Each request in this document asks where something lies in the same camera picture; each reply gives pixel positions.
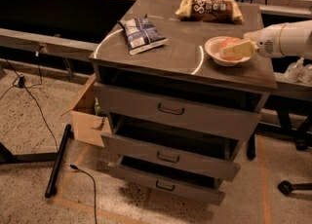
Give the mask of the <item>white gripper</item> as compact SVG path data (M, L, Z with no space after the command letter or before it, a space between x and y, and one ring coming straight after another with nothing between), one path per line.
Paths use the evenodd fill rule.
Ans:
M244 34L244 38L251 41L239 41L224 48L223 51L226 55L238 56L240 59L252 56L256 50L264 57L283 57L280 39L285 27L285 23L280 23L270 25L258 31L247 32Z

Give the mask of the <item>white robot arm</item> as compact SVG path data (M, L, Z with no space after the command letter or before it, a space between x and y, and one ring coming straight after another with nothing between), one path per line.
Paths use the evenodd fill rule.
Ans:
M224 58L248 57L259 53L267 58L312 56L312 20L273 24L263 29L244 34L236 43L219 49Z

